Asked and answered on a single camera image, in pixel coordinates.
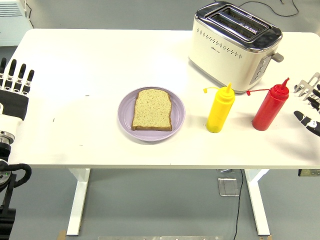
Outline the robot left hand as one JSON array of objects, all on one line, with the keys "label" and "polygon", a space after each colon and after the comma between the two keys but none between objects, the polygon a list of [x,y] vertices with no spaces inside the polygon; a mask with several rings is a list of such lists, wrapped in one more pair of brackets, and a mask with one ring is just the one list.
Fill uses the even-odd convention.
[{"label": "robot left hand", "polygon": [[34,77],[34,70],[30,70],[26,79],[26,64],[22,64],[17,77],[14,76],[17,60],[13,59],[7,66],[7,59],[0,61],[0,130],[12,135],[24,121]]}]

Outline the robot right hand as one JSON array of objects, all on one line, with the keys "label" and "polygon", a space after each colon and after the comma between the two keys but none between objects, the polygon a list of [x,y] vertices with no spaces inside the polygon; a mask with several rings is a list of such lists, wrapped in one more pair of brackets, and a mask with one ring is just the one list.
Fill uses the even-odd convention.
[{"label": "robot right hand", "polygon": [[[320,85],[310,85],[308,82],[301,80],[294,86],[294,92],[299,93],[298,97],[303,97],[303,101],[308,101],[313,109],[320,113]],[[304,113],[296,110],[293,112],[299,122],[311,133],[320,136],[320,122],[311,119]]]}]

